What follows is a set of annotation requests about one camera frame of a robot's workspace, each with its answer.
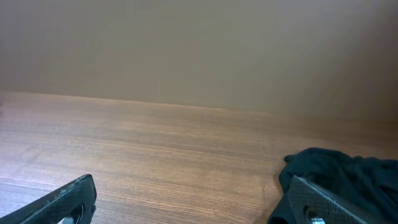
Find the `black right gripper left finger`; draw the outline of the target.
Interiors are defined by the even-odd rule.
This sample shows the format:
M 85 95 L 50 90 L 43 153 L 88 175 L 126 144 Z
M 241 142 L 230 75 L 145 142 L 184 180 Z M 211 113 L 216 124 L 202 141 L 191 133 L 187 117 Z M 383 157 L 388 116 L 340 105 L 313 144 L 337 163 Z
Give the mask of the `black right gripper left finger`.
M 2 224 L 90 224 L 96 210 L 93 176 L 85 174 L 32 203 L 1 217 Z

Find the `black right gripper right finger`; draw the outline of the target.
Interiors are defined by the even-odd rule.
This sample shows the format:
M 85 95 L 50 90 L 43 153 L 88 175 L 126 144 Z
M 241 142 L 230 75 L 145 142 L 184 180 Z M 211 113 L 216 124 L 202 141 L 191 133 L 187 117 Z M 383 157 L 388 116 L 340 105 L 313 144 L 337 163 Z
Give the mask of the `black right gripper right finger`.
M 287 198 L 297 223 L 370 223 L 359 207 L 302 177 L 292 178 Z

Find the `black t-shirt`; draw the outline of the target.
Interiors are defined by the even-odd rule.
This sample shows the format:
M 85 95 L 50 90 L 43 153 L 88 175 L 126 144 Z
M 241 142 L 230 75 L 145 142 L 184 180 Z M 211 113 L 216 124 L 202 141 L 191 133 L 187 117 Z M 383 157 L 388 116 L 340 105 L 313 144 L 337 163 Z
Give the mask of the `black t-shirt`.
M 279 174 L 284 195 L 268 223 L 295 223 L 287 198 L 293 176 L 303 177 L 376 217 L 397 223 L 397 161 L 350 157 L 340 151 L 311 147 L 284 157 Z

